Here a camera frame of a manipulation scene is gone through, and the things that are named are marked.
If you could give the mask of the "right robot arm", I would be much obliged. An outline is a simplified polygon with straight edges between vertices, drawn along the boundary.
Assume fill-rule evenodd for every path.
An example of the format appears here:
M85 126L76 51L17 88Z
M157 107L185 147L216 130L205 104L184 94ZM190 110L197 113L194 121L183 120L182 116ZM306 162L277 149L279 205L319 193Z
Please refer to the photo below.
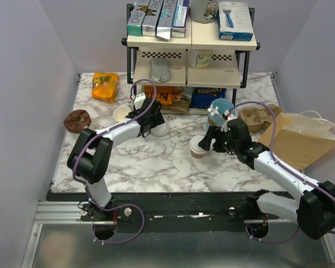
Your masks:
M265 145L254 142L247 125L232 119L224 127L209 126L207 133L195 142L201 152L213 150L235 155L252 170L279 184L290 198L259 190L250 195L236 212L248 219L272 214L298 225L309 238L318 240L335 229L335 185L314 180L287 165Z

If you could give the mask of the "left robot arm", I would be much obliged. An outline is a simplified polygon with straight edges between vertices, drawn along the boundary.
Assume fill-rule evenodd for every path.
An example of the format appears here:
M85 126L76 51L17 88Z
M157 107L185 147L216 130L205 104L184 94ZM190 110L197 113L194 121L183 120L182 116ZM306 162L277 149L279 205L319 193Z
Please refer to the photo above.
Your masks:
M168 128L159 101L143 97L137 98L134 105L135 110L120 123L99 131L83 129L67 160L74 180L84 185L90 202L95 205L93 213L101 221L108 220L113 212L109 204L112 195L103 179L112 150L130 139L150 134L153 129Z

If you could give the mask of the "brown paper coffee cup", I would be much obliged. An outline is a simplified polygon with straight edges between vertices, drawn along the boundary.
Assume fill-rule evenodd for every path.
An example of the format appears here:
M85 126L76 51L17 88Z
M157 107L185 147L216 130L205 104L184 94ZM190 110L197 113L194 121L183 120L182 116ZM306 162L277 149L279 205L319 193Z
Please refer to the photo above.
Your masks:
M190 153L192 155L192 157L196 158L196 159L200 159L203 156L206 155L206 151L205 150L195 150L193 148L190 149Z

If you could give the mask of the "brown paper cups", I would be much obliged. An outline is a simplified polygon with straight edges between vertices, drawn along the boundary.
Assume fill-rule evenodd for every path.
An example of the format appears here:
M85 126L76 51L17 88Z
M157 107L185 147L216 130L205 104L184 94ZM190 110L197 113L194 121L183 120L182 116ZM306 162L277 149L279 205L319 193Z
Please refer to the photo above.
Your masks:
M126 106L119 106L113 112L113 119L116 122L123 122L125 117L131 112L131 109Z

